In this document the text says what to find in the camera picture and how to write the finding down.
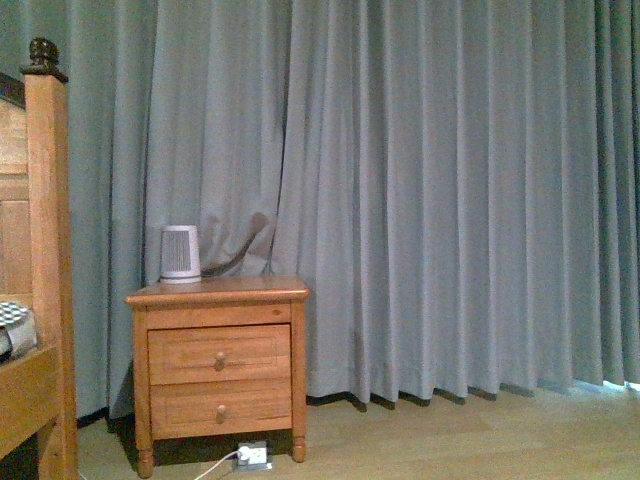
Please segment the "wooden floor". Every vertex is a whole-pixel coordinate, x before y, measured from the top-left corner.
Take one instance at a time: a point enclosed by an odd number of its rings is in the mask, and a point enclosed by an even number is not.
[[[640,393],[578,386],[568,395],[539,389],[533,398],[501,392],[456,405],[400,400],[394,410],[348,401],[309,406],[303,464],[284,452],[288,432],[267,439],[274,468],[232,472],[226,461],[206,479],[640,479]],[[136,479],[131,419],[107,432],[104,420],[80,430],[80,470],[87,480]],[[156,442],[156,480],[191,480],[260,436]]]

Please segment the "nightstand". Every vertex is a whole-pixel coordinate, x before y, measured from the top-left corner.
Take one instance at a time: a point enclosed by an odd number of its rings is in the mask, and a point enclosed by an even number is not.
[[[293,276],[158,283],[127,297],[134,315],[138,475],[153,441],[293,430],[306,453],[306,285]]]

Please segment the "white space heater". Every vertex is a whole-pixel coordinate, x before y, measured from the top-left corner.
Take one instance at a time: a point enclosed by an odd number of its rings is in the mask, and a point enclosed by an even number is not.
[[[160,282],[199,282],[201,276],[197,227],[168,225],[162,228],[160,240]]]

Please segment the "white cable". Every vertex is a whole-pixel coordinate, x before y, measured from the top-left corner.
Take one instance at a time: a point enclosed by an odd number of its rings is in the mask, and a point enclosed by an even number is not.
[[[211,467],[209,470],[207,470],[206,472],[204,472],[202,475],[198,475],[196,478],[194,478],[193,480],[200,480],[201,478],[204,478],[206,475],[208,475],[209,473],[211,473],[213,471],[214,468],[217,468],[220,466],[220,464],[222,462],[224,462],[226,459],[233,457],[235,454],[238,453],[238,450],[234,450],[231,453],[226,454],[224,457],[222,457],[220,460],[218,460],[216,462],[216,464]]]

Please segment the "power strip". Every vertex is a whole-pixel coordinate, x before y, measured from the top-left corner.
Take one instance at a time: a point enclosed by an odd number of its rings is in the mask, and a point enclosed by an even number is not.
[[[234,470],[250,472],[255,470],[271,470],[273,460],[267,453],[267,442],[240,443],[234,463]]]

